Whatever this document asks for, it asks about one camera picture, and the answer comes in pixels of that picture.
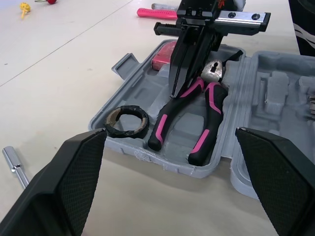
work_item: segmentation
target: metal socket wrench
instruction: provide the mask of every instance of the metal socket wrench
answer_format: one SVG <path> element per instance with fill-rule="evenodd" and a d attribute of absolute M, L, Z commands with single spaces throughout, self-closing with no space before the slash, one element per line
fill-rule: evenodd
<path fill-rule="evenodd" d="M 16 153 L 14 147 L 7 146 L 2 150 L 2 153 L 9 165 L 9 168 L 14 172 L 19 179 L 22 187 L 25 189 L 29 184 L 29 179 L 24 173 L 24 167 Z"/>

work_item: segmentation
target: robotic arm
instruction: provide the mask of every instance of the robotic arm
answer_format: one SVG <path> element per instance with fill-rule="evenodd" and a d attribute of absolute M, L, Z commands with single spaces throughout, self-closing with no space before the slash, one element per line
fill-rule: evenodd
<path fill-rule="evenodd" d="M 200 75 L 211 51 L 217 51 L 229 33 L 265 32 L 270 13 L 240 12 L 245 0 L 182 0 L 175 25 L 156 23 L 156 35 L 178 37 L 171 56 L 169 94 L 180 96 Z"/>

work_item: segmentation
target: black rubber ring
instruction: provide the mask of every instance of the black rubber ring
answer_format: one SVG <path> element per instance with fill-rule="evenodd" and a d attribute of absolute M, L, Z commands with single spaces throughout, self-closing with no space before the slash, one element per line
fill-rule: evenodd
<path fill-rule="evenodd" d="M 122 115 L 133 115 L 141 119 L 141 124 L 136 130 L 120 131 L 114 128 L 115 123 Z M 140 138 L 143 139 L 149 130 L 149 117 L 139 106 L 121 106 L 113 110 L 105 119 L 105 129 L 112 138 Z"/>

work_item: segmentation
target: white table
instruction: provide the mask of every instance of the white table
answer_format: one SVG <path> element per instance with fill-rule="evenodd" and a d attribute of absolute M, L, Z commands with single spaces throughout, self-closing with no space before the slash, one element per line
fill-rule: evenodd
<path fill-rule="evenodd" d="M 24 20 L 8 1 L 0 3 L 0 148 L 14 146 L 31 178 L 122 84 L 111 67 L 130 52 L 144 60 L 167 37 L 154 34 L 156 20 L 136 16 L 154 0 L 30 1 Z M 271 12 L 267 32 L 224 43 L 248 55 L 298 53 L 287 0 L 248 0 L 245 11 Z M 260 202 L 232 187 L 229 165 L 194 179 L 106 149 L 85 235 L 277 235 Z M 2 219 L 22 192 L 3 157 L 0 187 Z"/>

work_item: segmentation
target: gray plastic tool case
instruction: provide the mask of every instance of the gray plastic tool case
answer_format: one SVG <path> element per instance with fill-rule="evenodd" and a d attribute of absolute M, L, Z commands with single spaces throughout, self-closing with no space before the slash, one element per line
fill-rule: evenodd
<path fill-rule="evenodd" d="M 170 40 L 163 41 L 143 62 L 127 54 L 114 67 L 124 84 L 100 109 L 89 124 L 89 130 L 104 127 L 105 117 L 122 105 L 138 105 L 149 115 L 150 128 L 144 139 L 113 139 L 105 146 L 133 155 L 139 160 L 163 166 L 164 170 L 204 178 L 217 167 L 221 157 L 231 158 L 231 182 L 240 193 L 257 198 L 235 137 L 237 127 L 268 131 L 290 139 L 315 163 L 315 122 L 308 96 L 315 94 L 315 58 L 275 52 L 257 52 L 252 58 L 244 54 L 238 61 L 229 61 L 223 83 L 228 87 L 224 100 L 224 118 L 208 165 L 197 167 L 187 161 L 188 154 L 203 130 L 204 94 L 192 101 L 174 120 L 159 152 L 148 148 L 147 141 L 160 109 L 169 101 L 169 65 L 157 72 L 151 68 L 153 56 Z M 239 49 L 221 45 L 209 59 L 226 60 Z M 140 120 L 123 115 L 116 126 L 134 130 Z"/>

